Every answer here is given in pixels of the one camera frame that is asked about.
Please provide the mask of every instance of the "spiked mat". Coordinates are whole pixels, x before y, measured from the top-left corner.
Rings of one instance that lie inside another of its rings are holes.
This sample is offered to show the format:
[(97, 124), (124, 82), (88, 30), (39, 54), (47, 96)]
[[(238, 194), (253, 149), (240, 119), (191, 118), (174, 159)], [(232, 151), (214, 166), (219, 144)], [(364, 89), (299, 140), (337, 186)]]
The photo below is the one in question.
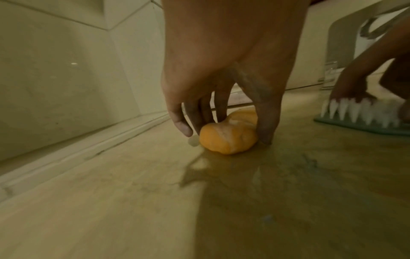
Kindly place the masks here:
[(398, 110), (403, 102), (364, 99), (360, 103), (342, 99), (325, 101), (314, 121), (384, 135), (410, 136), (410, 125), (400, 122)]

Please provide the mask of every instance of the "wooden floor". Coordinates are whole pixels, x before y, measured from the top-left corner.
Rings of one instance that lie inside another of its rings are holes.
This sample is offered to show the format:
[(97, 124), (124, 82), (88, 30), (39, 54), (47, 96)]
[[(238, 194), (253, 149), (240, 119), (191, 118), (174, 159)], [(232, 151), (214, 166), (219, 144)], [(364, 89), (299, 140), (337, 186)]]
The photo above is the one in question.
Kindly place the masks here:
[(222, 156), (170, 121), (0, 204), (1, 259), (409, 258), (410, 140), (312, 121)]

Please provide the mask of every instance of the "orange dough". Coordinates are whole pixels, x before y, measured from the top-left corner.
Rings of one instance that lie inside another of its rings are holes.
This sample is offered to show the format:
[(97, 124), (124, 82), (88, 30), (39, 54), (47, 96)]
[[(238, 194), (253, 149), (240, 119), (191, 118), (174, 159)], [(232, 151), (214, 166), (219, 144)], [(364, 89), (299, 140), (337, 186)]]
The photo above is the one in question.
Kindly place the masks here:
[(203, 147), (222, 154), (236, 154), (250, 149), (257, 141), (255, 108), (237, 110), (221, 123), (205, 125), (199, 142)]

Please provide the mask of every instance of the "playdough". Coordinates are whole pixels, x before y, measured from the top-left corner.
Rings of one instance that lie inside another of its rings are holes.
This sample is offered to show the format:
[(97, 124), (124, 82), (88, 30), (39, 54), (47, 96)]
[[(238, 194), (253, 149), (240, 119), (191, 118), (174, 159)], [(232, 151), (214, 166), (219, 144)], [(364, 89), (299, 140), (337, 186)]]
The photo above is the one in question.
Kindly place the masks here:
[(221, 154), (236, 154), (250, 149), (257, 141), (255, 108), (237, 110), (220, 123), (205, 125), (199, 142), (203, 147)]

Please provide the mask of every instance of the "baseboard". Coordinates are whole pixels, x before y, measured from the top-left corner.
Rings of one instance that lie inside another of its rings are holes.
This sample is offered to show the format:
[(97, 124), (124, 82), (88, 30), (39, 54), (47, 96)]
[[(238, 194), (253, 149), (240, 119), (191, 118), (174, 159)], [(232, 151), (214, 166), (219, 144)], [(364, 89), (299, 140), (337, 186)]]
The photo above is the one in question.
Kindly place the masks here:
[(38, 154), (26, 154), (10, 162), (2, 163), (3, 168), (12, 168), (0, 175), (0, 202), (26, 192), (65, 171), (95, 157), (97, 154), (127, 141), (169, 119), (167, 113), (140, 116), (100, 130), (78, 141), (52, 152), (40, 150)]

